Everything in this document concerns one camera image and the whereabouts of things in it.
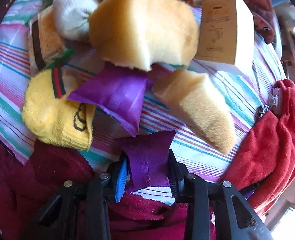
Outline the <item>beige medicine box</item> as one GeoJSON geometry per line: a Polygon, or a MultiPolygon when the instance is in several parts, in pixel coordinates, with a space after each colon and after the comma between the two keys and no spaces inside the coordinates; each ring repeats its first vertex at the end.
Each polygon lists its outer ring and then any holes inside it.
{"type": "Polygon", "coordinates": [[[202,0],[195,58],[250,68],[254,57],[254,19],[243,0],[202,0]]]}

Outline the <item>dark red garment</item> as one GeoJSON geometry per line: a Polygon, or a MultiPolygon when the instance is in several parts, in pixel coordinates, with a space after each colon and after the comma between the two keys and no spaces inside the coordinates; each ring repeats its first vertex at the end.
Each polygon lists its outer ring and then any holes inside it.
{"type": "MultiPolygon", "coordinates": [[[[3,239],[19,239],[29,222],[66,180],[91,181],[94,170],[76,150],[37,140],[25,165],[0,144],[0,228],[3,239]]],[[[112,239],[183,239],[187,205],[172,206],[125,194],[109,206],[112,239]]]]}

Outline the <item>large yellow sponge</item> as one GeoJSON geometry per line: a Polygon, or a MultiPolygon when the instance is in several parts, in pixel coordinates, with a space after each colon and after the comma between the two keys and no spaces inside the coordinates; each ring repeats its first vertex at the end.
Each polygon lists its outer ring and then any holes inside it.
{"type": "Polygon", "coordinates": [[[102,60],[149,72],[158,62],[190,65],[199,25],[179,0],[103,0],[89,17],[89,38],[102,60]]]}

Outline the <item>cracker pack green ends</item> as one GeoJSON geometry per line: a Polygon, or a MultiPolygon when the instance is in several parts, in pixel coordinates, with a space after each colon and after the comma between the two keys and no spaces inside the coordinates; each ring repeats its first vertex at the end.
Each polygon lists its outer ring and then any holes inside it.
{"type": "Polygon", "coordinates": [[[35,75],[66,51],[64,39],[56,30],[53,6],[34,16],[29,22],[28,53],[31,74],[35,75]]]}

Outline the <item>yellow sock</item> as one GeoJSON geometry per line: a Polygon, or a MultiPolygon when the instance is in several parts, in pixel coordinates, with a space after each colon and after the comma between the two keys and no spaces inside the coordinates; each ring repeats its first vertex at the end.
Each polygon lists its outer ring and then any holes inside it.
{"type": "Polygon", "coordinates": [[[96,107],[68,98],[79,86],[77,74],[62,68],[46,69],[31,78],[22,119],[37,139],[60,147],[90,149],[96,107]]]}

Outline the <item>white sock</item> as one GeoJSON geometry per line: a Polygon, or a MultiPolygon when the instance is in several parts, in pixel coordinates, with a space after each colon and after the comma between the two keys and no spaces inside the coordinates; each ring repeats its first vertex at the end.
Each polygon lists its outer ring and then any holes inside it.
{"type": "Polygon", "coordinates": [[[89,41],[89,18],[102,0],[53,0],[56,30],[70,41],[89,41]]]}

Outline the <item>yellow sponge wedge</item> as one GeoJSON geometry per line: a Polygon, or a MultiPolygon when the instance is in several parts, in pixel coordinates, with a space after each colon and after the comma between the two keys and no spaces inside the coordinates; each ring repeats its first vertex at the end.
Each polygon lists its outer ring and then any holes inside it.
{"type": "Polygon", "coordinates": [[[154,96],[172,115],[222,154],[236,143],[234,120],[224,96],[207,73],[177,69],[152,86],[154,96]]]}

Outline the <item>clear hair clip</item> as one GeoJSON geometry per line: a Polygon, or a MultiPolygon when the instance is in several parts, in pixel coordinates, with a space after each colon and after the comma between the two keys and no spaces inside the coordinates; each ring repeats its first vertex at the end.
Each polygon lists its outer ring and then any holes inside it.
{"type": "Polygon", "coordinates": [[[272,93],[268,97],[268,105],[276,116],[282,114],[282,94],[279,87],[272,88],[272,93]]]}

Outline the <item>purple snack packet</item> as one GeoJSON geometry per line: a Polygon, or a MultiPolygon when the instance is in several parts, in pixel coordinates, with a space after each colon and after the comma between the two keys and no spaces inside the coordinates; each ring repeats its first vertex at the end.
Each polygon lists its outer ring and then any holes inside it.
{"type": "Polygon", "coordinates": [[[129,159],[130,180],[126,192],[169,186],[167,161],[175,135],[175,131],[160,131],[116,140],[129,159]]]}
{"type": "Polygon", "coordinates": [[[95,77],[73,90],[67,98],[101,108],[135,137],[139,131],[147,82],[146,72],[106,62],[95,77]]]}

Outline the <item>red towel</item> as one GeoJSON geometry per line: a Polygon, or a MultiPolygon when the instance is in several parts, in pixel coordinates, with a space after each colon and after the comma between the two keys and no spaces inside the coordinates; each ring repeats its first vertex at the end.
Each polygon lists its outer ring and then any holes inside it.
{"type": "Polygon", "coordinates": [[[264,215],[295,179],[295,84],[277,81],[282,113],[268,111],[249,131],[223,176],[238,190],[255,183],[259,187],[248,203],[264,215]]]}

